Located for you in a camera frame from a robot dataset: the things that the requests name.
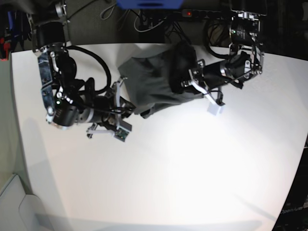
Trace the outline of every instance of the white tabletop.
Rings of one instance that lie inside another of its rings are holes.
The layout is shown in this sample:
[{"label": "white tabletop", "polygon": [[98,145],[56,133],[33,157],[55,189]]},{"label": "white tabletop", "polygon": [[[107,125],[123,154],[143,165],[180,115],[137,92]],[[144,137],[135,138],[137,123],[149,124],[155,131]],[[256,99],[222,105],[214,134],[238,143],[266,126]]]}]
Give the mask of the white tabletop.
[{"label": "white tabletop", "polygon": [[[83,46],[117,66],[162,45]],[[206,63],[217,59],[196,48]],[[227,49],[216,49],[226,53]],[[106,78],[96,61],[70,51],[77,78]],[[19,124],[31,185],[57,231],[270,231],[294,179],[308,132],[308,62],[266,54],[264,74],[223,89],[213,116],[195,100],[133,115],[125,143],[87,139],[88,125],[61,131],[45,121],[36,56],[13,54]]]}]

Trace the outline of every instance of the gray cloth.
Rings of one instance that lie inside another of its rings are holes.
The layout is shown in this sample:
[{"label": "gray cloth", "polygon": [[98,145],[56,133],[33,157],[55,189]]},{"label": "gray cloth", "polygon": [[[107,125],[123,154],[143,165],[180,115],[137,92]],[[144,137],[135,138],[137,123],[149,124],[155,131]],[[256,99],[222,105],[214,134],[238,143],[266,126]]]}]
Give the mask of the gray cloth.
[{"label": "gray cloth", "polygon": [[118,70],[127,78],[125,85],[130,101],[136,106],[135,114],[148,118],[170,106],[203,98],[202,94],[175,90],[195,64],[195,50],[186,44],[153,57],[131,58],[122,64]]}]

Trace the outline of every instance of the white cable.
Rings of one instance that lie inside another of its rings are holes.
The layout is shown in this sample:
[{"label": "white cable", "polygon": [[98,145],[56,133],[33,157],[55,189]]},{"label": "white cable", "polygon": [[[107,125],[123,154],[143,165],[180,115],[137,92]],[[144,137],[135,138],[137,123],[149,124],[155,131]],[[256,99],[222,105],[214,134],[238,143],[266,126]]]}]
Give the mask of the white cable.
[{"label": "white cable", "polygon": [[151,28],[149,28],[149,29],[146,29],[146,30],[138,30],[138,29],[137,29],[136,22],[137,22],[137,19],[138,19],[138,18],[139,18],[139,17],[136,17],[136,19],[135,19],[134,28],[135,28],[135,30],[136,30],[137,32],[139,32],[139,33],[144,33],[144,32],[148,32],[148,31],[150,31],[150,30],[153,30],[153,29],[159,27],[159,26],[165,21],[165,19],[166,19],[167,17],[164,18],[163,21],[161,21],[161,22],[158,23],[157,25],[155,25],[155,26],[153,26],[153,27],[151,27]]},{"label": "white cable", "polygon": [[[112,4],[111,6],[107,7],[106,9],[104,9],[104,10],[100,13],[100,18],[101,18],[102,20],[104,20],[104,21],[107,20],[107,19],[109,19],[109,18],[112,16],[112,14],[113,14],[115,8],[116,8],[116,3],[114,3],[114,4]],[[110,10],[110,13],[108,14],[108,16],[107,16],[107,17],[104,17],[104,15],[106,14],[106,12],[109,11],[109,10]],[[127,20],[127,17],[128,17],[128,15],[129,15],[129,12],[130,12],[129,10],[126,10],[126,11],[121,15],[121,17],[116,21],[116,23],[119,24],[120,21],[121,21],[122,19],[124,19],[124,20],[123,20],[123,23],[121,24],[121,26],[120,26],[120,28],[118,29],[118,31],[120,31],[120,30],[123,29],[124,24],[125,24],[125,22],[126,22],[126,20]]]},{"label": "white cable", "polygon": [[[112,4],[111,6],[107,7],[106,9],[104,9],[104,10],[101,12],[100,18],[101,18],[102,20],[107,20],[107,19],[109,19],[109,18],[111,17],[112,13],[114,12],[115,8],[116,8],[116,3],[114,3],[114,4]],[[108,15],[107,17],[104,18],[104,15],[105,15],[105,13],[106,13],[108,10],[111,10],[111,11],[110,11],[109,15]]]}]

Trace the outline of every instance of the blue object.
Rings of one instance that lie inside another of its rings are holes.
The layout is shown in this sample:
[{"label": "blue object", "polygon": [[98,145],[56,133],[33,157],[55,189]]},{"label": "blue object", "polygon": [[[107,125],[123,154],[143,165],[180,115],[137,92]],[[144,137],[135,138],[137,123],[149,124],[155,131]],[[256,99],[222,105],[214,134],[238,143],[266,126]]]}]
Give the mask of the blue object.
[{"label": "blue object", "polygon": [[122,9],[178,9],[184,0],[117,0]]},{"label": "blue object", "polygon": [[9,18],[9,24],[10,24],[10,31],[12,31],[14,30],[14,20],[13,20],[11,11],[8,11],[8,18]]}]

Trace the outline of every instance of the red object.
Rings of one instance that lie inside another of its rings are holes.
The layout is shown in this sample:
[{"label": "red object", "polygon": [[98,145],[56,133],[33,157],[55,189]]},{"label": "red object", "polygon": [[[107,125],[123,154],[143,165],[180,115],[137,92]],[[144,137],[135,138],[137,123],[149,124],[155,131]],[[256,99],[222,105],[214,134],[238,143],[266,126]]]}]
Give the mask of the red object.
[{"label": "red object", "polygon": [[5,50],[5,59],[1,59],[1,61],[8,61],[9,60],[9,52],[10,52],[11,44],[9,42],[4,43],[3,49]]}]

